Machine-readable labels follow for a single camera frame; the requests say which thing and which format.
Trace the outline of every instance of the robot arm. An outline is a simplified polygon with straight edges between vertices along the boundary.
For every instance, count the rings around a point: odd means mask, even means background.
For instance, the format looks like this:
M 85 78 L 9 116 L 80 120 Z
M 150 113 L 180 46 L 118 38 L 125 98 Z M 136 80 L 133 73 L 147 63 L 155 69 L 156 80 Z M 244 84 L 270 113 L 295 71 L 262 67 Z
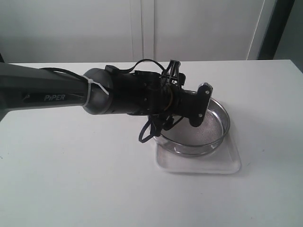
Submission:
M 57 68 L 33 69 L 0 63 L 0 120 L 13 110 L 81 105 L 90 114 L 147 115 L 139 141 L 169 130 L 174 116 L 201 125 L 213 88 L 204 83 L 197 92 L 184 90 L 180 62 L 170 61 L 161 74 L 120 70 L 107 65 L 83 76 Z M 150 126 L 150 135 L 143 134 Z

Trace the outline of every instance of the white zip tie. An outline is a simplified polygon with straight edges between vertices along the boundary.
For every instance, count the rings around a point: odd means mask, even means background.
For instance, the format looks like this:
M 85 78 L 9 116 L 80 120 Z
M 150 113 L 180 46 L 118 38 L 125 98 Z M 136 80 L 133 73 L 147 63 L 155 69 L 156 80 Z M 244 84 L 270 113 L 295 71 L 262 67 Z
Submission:
M 88 78 L 87 76 L 84 76 L 84 75 L 79 75 L 79 76 L 85 78 L 87 80 L 87 83 L 89 84 L 89 88 L 87 91 L 87 99 L 86 99 L 85 104 L 83 104 L 83 106 L 86 106 L 89 103 L 90 93 L 91 93 L 91 84 L 98 85 L 104 91 L 105 94 L 109 95 L 109 92 L 100 83 L 95 82 L 93 79 Z

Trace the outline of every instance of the table surface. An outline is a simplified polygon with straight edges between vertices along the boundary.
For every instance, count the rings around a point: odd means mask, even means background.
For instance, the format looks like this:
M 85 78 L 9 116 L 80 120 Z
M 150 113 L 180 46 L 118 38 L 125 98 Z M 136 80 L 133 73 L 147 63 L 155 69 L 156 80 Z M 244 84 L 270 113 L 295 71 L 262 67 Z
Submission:
M 84 73 L 106 64 L 23 65 Z M 302 226 L 303 74 L 288 60 L 183 62 L 180 71 L 186 89 L 209 82 L 230 114 L 238 173 L 164 172 L 154 141 L 138 141 L 145 117 L 15 111 L 0 123 L 1 226 Z

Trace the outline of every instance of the white cabinet door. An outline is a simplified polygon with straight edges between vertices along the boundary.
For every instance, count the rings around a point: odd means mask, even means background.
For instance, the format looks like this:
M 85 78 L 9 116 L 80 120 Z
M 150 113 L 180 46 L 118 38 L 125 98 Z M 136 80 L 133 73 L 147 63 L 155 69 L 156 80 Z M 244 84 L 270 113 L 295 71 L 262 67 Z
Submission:
M 7 62 L 137 60 L 140 0 L 4 0 L 0 52 Z
M 275 0 L 155 0 L 154 57 L 158 61 L 256 58 L 274 3 Z

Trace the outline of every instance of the metal sieve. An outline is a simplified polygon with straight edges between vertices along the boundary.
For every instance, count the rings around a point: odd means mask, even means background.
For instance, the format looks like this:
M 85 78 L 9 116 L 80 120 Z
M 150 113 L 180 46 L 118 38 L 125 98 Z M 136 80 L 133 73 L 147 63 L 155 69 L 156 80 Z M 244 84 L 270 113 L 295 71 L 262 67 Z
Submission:
M 223 141 L 230 128 L 230 118 L 224 107 L 210 99 L 204 121 L 193 127 L 184 118 L 175 127 L 155 137 L 164 149 L 183 157 L 196 157 L 213 152 Z

